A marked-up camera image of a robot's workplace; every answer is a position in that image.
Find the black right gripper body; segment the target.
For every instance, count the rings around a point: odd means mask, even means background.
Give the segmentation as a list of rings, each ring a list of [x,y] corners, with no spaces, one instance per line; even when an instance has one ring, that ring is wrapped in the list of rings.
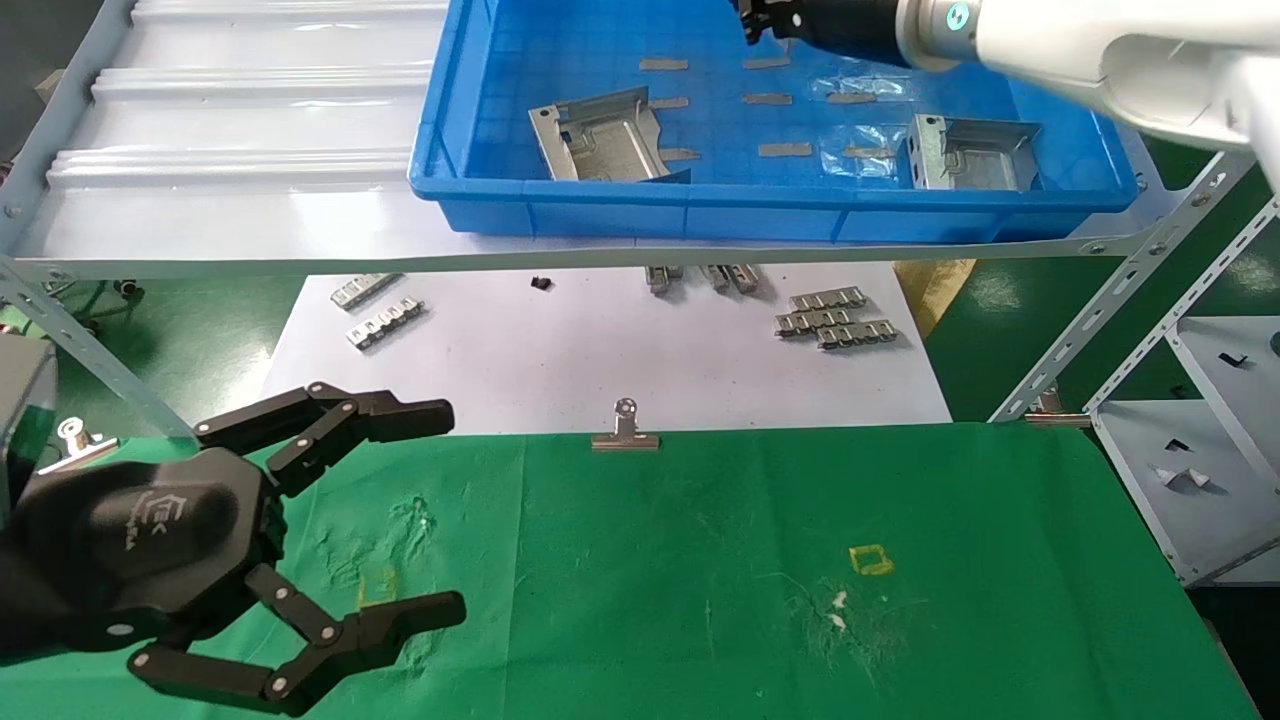
[[[897,9],[899,1],[803,1],[803,40],[838,56],[905,68]]]

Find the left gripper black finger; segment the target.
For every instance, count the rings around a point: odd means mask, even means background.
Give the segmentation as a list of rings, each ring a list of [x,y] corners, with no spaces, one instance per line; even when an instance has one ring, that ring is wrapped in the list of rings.
[[[402,402],[389,389],[351,393],[312,383],[200,421],[201,448],[246,456],[279,445],[266,473],[279,496],[296,497],[364,442],[444,436],[454,409],[443,398]]]
[[[337,620],[268,565],[250,570],[242,585],[303,638],[294,659],[271,669],[195,655],[193,634],[178,632],[134,652],[133,676],[170,697],[301,717],[346,678],[394,664],[413,635],[467,616],[457,591],[378,603]]]

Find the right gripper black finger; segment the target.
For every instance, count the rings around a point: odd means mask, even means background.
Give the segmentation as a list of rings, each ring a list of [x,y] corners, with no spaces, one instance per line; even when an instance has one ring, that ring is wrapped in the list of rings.
[[[772,35],[778,41],[800,37],[800,1],[739,0],[735,3],[735,12],[746,44],[759,44],[765,35]]]

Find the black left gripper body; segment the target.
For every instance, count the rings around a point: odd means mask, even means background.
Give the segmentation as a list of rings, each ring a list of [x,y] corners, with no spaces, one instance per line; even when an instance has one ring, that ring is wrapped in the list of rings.
[[[37,477],[3,528],[3,664],[210,639],[285,532],[266,473],[224,448]]]

